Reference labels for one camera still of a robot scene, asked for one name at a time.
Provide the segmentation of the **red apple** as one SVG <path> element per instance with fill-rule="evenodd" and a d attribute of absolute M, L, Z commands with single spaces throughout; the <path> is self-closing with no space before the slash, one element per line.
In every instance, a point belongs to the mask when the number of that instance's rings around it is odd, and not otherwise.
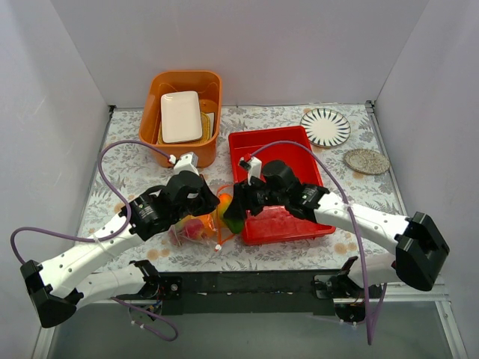
<path fill-rule="evenodd" d="M 197 218 L 186 219 L 183 224 L 182 234 L 194 241 L 205 238 L 205 227 L 203 222 Z"/>

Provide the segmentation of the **clear zip top bag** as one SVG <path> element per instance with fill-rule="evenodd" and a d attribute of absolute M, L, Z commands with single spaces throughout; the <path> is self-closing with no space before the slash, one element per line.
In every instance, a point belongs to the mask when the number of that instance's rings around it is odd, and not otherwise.
<path fill-rule="evenodd" d="M 220 203 L 210 214 L 188 215 L 172 225 L 168 231 L 171 244 L 180 247 L 191 242 L 209 245 L 214 251 L 221 250 L 224 243 L 235 237 L 223 220 L 223 215 L 232 201 L 232 188 L 232 185 L 224 185 L 217 190 Z"/>

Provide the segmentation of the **red green mango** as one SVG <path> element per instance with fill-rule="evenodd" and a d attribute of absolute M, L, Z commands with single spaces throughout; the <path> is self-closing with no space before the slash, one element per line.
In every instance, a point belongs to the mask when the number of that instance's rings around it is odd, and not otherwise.
<path fill-rule="evenodd" d="M 222 225 L 228 228 L 233 234 L 239 234 L 244 228 L 245 219 L 232 205 L 233 197 L 224 193 L 219 195 L 219 206 L 217 208 L 219 219 Z"/>

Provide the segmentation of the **orange tangerine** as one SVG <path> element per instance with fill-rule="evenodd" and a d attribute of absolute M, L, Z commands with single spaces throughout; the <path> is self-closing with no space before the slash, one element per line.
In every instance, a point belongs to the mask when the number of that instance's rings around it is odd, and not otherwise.
<path fill-rule="evenodd" d="M 198 220 L 202 223 L 202 236 L 212 237 L 217 234 L 216 223 L 211 214 L 198 216 Z"/>

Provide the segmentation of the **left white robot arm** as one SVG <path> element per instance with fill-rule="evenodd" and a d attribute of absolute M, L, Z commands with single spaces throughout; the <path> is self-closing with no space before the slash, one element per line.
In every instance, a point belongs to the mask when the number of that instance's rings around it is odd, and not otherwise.
<path fill-rule="evenodd" d="M 60 325 L 78 309 L 118 295 L 171 297 L 171 280 L 163 280 L 147 260 L 115 271 L 99 269 L 186 216 L 211 213 L 219 203 L 201 175 L 182 171 L 132 200 L 88 242 L 42 263 L 23 264 L 20 271 L 41 326 Z"/>

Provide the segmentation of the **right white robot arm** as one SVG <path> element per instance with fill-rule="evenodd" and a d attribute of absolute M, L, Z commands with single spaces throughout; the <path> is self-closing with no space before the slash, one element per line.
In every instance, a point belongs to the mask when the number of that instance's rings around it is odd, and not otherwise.
<path fill-rule="evenodd" d="M 281 160 L 263 164 L 253 157 L 239 164 L 247 178 L 234 185 L 233 199 L 223 215 L 231 232 L 241 232 L 247 217 L 264 208 L 282 206 L 295 218 L 358 232 L 386 250 L 367 260 L 347 261 L 338 274 L 339 290 L 345 296 L 355 297 L 366 286 L 398 281 L 424 292 L 434 287 L 450 248 L 429 215 L 391 215 L 348 203 L 321 185 L 302 182 Z"/>

